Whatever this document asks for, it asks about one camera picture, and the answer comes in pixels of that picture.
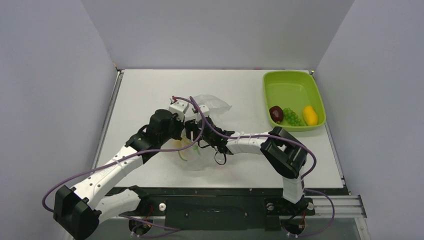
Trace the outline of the clear plastic bag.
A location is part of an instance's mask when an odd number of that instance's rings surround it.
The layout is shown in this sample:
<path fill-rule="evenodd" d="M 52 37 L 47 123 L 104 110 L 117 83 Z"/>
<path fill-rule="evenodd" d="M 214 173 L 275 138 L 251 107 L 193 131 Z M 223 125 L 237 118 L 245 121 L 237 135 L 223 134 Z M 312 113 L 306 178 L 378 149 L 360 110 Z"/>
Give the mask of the clear plastic bag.
<path fill-rule="evenodd" d="M 209 109 L 209 117 L 215 125 L 223 126 L 221 116 L 231 109 L 231 105 L 211 94 L 200 94 L 193 98 L 199 106 L 205 105 Z M 182 170 L 202 171 L 215 164 L 215 152 L 204 140 L 201 140 L 190 148 L 178 151 L 179 160 L 175 164 Z"/>

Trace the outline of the red fake fruit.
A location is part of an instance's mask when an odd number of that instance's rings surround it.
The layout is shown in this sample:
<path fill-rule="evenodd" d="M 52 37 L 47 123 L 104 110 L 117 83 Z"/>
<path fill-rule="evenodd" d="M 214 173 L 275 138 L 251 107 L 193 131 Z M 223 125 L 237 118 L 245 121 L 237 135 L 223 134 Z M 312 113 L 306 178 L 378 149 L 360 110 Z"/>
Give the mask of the red fake fruit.
<path fill-rule="evenodd" d="M 284 111 L 278 106 L 274 105 L 269 110 L 271 120 L 276 124 L 281 124 L 284 121 Z"/>

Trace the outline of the green fake grapes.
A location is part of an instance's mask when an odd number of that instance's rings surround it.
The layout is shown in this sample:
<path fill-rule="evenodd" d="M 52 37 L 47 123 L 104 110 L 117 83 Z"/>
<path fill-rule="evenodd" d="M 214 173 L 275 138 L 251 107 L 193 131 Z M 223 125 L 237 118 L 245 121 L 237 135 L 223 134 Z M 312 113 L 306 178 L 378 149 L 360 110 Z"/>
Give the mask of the green fake grapes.
<path fill-rule="evenodd" d="M 303 127 L 304 126 L 304 123 L 301 120 L 301 118 L 291 108 L 284 108 L 283 109 L 283 115 L 284 115 L 284 120 L 290 126 L 294 126 L 294 127 Z"/>

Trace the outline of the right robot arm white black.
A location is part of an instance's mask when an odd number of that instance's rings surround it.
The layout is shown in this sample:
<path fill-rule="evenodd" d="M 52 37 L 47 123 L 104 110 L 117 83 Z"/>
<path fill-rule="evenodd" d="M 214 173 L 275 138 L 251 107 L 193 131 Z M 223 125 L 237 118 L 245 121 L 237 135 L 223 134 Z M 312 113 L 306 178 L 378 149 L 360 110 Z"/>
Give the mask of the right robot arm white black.
<path fill-rule="evenodd" d="M 223 130 L 217 127 L 210 117 L 203 121 L 189 120 L 184 123 L 186 136 L 190 140 L 205 141 L 205 147 L 212 147 L 219 156 L 219 164 L 227 161 L 228 155 L 256 154 L 264 156 L 274 170 L 282 176 L 282 207 L 294 214 L 302 207 L 304 198 L 304 165 L 308 152 L 301 143 L 282 127 L 274 127 L 269 132 L 246 134 Z"/>

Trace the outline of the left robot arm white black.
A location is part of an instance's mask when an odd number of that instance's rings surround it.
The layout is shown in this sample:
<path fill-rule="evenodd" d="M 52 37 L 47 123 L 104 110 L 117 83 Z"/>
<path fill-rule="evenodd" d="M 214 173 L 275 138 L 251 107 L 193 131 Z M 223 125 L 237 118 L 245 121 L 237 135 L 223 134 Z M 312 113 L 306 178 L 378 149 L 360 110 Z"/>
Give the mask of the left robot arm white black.
<path fill-rule="evenodd" d="M 106 210 L 98 206 L 104 196 L 127 174 L 145 164 L 168 140 L 181 139 L 184 110 L 158 109 L 117 154 L 92 175 L 54 196 L 53 218 L 76 240 L 85 240 L 96 230 Z"/>

